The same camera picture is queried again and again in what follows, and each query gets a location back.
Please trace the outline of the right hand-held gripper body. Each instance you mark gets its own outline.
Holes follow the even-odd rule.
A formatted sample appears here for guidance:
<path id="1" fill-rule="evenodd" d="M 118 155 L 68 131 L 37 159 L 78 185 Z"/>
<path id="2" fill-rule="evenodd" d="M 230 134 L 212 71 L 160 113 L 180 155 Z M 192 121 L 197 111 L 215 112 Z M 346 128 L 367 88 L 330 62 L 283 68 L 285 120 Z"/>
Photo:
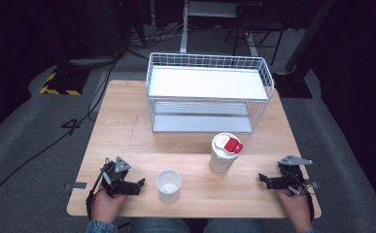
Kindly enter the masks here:
<path id="1" fill-rule="evenodd" d="M 301 165 L 312 165 L 313 161 L 295 155 L 287 155 L 278 162 L 282 174 L 280 189 L 287 188 L 292 194 L 306 195 L 307 184 L 300 170 Z"/>

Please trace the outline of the white cup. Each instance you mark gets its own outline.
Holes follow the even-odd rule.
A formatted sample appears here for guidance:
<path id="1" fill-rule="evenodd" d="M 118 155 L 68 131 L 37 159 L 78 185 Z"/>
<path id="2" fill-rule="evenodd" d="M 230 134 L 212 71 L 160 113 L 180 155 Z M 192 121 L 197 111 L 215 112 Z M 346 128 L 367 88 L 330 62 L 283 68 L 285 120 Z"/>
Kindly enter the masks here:
<path id="1" fill-rule="evenodd" d="M 156 176 L 159 198 L 165 203 L 173 203 L 179 198 L 182 178 L 175 170 L 167 169 Z"/>

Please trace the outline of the white tumbler with red lid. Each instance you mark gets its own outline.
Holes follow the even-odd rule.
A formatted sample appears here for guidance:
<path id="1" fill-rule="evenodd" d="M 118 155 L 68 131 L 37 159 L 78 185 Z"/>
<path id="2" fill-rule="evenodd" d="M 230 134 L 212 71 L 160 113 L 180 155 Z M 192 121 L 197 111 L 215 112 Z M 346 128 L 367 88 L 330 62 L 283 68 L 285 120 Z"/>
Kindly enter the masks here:
<path id="1" fill-rule="evenodd" d="M 226 173 L 242 149 L 243 144 L 235 135 L 226 132 L 217 134 L 211 143 L 211 170 L 217 174 Z"/>

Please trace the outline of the white wire shelf rack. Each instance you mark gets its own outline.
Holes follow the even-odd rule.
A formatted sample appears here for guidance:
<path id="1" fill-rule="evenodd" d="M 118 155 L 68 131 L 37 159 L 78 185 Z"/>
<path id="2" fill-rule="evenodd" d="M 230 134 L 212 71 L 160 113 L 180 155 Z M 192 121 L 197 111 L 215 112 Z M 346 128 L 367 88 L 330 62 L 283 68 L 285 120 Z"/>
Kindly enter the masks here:
<path id="1" fill-rule="evenodd" d="M 261 57 L 153 52 L 146 90 L 154 132 L 251 133 L 275 87 Z"/>

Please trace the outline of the person's left hand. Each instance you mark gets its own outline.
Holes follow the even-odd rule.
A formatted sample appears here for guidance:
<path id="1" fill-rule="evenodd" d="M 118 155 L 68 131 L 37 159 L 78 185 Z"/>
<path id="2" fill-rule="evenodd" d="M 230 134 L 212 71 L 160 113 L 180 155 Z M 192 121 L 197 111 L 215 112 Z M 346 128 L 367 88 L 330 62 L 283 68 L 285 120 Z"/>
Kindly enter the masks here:
<path id="1" fill-rule="evenodd" d="M 105 189 L 99 190 L 91 203 L 91 219 L 113 223 L 118 217 L 120 208 L 126 201 L 127 195 L 117 194 L 111 197 Z"/>

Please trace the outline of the person's right hand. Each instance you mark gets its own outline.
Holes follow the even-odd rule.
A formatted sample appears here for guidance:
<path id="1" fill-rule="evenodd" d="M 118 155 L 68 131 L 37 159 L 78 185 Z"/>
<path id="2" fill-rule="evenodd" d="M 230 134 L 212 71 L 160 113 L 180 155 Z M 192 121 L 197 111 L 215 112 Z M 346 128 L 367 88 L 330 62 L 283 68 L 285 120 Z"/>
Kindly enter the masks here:
<path id="1" fill-rule="evenodd" d="M 283 190 L 276 190 L 276 194 L 296 233 L 306 233 L 314 229 L 305 195 L 288 196 Z"/>

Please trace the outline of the grey tape piece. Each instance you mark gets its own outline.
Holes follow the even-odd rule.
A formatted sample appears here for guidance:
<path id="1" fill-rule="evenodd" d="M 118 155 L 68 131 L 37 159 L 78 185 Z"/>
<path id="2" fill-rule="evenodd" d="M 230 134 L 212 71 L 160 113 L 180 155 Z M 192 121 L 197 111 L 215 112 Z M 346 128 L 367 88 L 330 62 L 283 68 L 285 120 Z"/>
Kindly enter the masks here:
<path id="1" fill-rule="evenodd" d="M 86 189 L 86 187 L 87 187 L 87 183 L 77 183 L 77 182 L 66 183 L 63 187 L 63 190 L 71 191 L 74 189 Z"/>

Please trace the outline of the person's left leg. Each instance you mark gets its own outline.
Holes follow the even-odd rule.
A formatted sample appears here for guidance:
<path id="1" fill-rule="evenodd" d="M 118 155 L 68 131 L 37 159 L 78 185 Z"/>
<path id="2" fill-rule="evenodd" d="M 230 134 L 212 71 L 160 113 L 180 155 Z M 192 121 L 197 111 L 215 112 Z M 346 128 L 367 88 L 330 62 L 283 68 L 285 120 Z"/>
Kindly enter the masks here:
<path id="1" fill-rule="evenodd" d="M 190 233 L 190 230 L 182 219 L 140 217 L 131 220 L 129 233 Z"/>

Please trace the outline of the person's leg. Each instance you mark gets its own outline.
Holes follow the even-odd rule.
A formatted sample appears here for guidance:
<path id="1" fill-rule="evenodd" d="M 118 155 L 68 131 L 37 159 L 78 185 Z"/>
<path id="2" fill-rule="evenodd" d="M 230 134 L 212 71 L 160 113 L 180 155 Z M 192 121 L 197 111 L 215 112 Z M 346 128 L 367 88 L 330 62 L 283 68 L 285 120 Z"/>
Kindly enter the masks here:
<path id="1" fill-rule="evenodd" d="M 257 219 L 213 218 L 203 233 L 263 233 L 263 228 Z"/>
<path id="2" fill-rule="evenodd" d="M 190 233 L 190 230 L 182 219 L 140 217 L 131 220 L 129 233 Z"/>

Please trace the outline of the person's left denim sleeve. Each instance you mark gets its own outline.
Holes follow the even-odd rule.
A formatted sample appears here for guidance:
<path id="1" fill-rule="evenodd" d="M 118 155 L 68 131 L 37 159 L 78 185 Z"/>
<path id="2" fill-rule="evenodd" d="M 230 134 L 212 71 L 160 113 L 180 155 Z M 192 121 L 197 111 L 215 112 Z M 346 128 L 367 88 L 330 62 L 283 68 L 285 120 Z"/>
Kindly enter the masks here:
<path id="1" fill-rule="evenodd" d="M 118 228 L 109 222 L 92 220 L 88 223 L 85 233 L 118 233 Z"/>

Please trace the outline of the person's right leg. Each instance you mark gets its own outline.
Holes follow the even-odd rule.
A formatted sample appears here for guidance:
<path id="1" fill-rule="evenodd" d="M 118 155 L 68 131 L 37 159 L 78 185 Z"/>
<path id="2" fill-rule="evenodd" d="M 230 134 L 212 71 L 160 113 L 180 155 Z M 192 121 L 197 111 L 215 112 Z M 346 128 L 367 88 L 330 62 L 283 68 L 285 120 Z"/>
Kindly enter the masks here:
<path id="1" fill-rule="evenodd" d="M 203 233 L 263 233 L 263 228 L 257 219 L 213 218 Z"/>

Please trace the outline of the yellow black striped stand base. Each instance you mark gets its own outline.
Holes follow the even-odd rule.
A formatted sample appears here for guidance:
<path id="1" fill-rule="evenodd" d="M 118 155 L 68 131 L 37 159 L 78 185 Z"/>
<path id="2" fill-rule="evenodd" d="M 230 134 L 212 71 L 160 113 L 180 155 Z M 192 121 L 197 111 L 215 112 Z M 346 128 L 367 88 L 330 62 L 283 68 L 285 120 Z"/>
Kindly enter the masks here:
<path id="1" fill-rule="evenodd" d="M 55 68 L 51 71 L 40 93 L 73 96 L 82 95 L 89 74 L 89 69 L 78 68 L 62 70 Z"/>

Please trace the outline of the black slanted stand pole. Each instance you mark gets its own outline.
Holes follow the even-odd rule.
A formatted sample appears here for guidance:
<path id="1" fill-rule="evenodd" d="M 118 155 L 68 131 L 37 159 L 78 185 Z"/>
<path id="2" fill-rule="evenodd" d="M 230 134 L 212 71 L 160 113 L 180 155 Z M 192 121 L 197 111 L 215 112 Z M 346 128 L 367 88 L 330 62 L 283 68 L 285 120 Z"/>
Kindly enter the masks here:
<path id="1" fill-rule="evenodd" d="M 288 60 L 285 66 L 286 71 L 293 72 L 299 66 L 299 63 L 301 62 L 303 56 L 307 52 L 309 46 L 312 44 L 312 41 L 316 33 L 318 32 L 324 20 L 326 19 L 335 1 L 336 0 L 324 0 L 322 5 L 319 7 L 318 12 L 316 13 L 315 17 L 313 18 L 312 22 L 307 28 L 304 36 L 302 37 L 298 46 L 294 50 L 290 59 Z"/>

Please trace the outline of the black chair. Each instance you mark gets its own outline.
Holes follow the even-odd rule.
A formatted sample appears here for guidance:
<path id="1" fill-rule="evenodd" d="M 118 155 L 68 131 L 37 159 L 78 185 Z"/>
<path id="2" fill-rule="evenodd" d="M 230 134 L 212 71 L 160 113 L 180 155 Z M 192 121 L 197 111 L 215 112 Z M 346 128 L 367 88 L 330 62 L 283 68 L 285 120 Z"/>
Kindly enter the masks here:
<path id="1" fill-rule="evenodd" d="M 228 40 L 231 33 L 234 33 L 232 54 L 235 55 L 239 48 L 240 37 L 249 41 L 254 33 L 263 33 L 264 36 L 258 44 L 262 48 L 273 49 L 270 61 L 270 65 L 273 65 L 286 30 L 285 22 L 286 15 L 280 14 L 279 9 L 270 0 L 242 0 L 235 7 L 235 20 L 225 39 Z M 276 43 L 265 45 L 264 41 L 272 32 L 278 34 Z"/>

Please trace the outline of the white desk frame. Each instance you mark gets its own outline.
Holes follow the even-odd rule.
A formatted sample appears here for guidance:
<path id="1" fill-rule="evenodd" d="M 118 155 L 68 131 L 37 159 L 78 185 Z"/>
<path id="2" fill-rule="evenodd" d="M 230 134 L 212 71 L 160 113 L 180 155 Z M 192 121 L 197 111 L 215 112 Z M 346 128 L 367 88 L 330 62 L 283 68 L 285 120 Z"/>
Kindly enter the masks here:
<path id="1" fill-rule="evenodd" d="M 236 3 L 222 0 L 184 0 L 183 33 L 180 43 L 180 52 L 188 49 L 188 20 L 190 17 L 224 17 L 235 18 Z"/>

